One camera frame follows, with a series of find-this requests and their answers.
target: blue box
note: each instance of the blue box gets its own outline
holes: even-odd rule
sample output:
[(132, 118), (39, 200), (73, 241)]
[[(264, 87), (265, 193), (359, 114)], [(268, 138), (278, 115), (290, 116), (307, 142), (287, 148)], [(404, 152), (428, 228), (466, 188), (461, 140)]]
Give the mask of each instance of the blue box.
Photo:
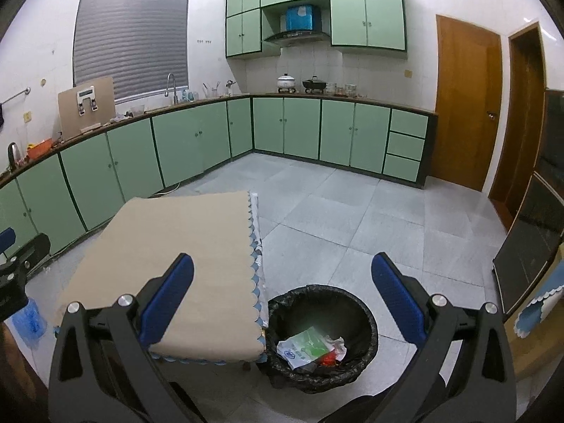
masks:
[(286, 10), (286, 30), (321, 31), (321, 10), (314, 5), (301, 5)]

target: window blind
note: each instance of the window blind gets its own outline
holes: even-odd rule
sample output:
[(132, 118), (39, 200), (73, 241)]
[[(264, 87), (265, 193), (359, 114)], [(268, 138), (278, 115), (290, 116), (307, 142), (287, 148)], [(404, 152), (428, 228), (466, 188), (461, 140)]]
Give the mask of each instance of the window blind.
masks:
[(74, 84), (114, 79), (116, 102), (188, 86), (188, 0), (80, 0)]

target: trash can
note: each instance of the trash can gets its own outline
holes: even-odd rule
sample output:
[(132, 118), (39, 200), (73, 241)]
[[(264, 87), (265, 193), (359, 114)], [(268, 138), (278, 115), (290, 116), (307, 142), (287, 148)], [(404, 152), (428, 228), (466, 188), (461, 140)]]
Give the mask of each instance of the trash can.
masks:
[[(314, 326), (332, 339), (342, 337), (347, 349), (338, 366), (318, 366), (313, 372), (292, 370), (276, 353), (276, 345)], [(315, 394), (354, 382), (378, 350), (378, 329), (370, 309), (344, 289), (308, 285), (269, 301), (266, 330), (267, 361), (258, 364), (274, 388), (295, 387)]]

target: white pot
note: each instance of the white pot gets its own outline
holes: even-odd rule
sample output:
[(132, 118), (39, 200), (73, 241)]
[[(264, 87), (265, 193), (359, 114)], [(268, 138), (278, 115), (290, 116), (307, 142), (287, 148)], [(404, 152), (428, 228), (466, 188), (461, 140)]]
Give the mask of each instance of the white pot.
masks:
[(291, 76), (288, 76), (288, 73), (284, 74), (278, 78), (278, 89), (292, 89), (295, 87), (295, 79)]

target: tile floor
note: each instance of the tile floor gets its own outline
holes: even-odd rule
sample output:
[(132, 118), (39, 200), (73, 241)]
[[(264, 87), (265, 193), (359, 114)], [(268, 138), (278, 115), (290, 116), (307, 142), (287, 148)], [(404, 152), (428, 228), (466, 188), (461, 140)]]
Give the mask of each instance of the tile floor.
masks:
[[(250, 154), (183, 185), (171, 196), (252, 190), (259, 195), (268, 296), (306, 284), (329, 284), (359, 296), (380, 333), (376, 358), (356, 382), (305, 395), (275, 390), (253, 367), (164, 363), (167, 377), (187, 389), (210, 422), (317, 422), (350, 399), (376, 394), (395, 382), (415, 348), (405, 343), (369, 272), (373, 254), (385, 251), (406, 275), (453, 304), (478, 308), (497, 301), (491, 261), (505, 238), (487, 197), (428, 178), (424, 190), (320, 165)], [(85, 249), (99, 232), (69, 250), (27, 285), (47, 316)], [(451, 347), (445, 378), (460, 346)], [(54, 339), (32, 351), (48, 381)]]

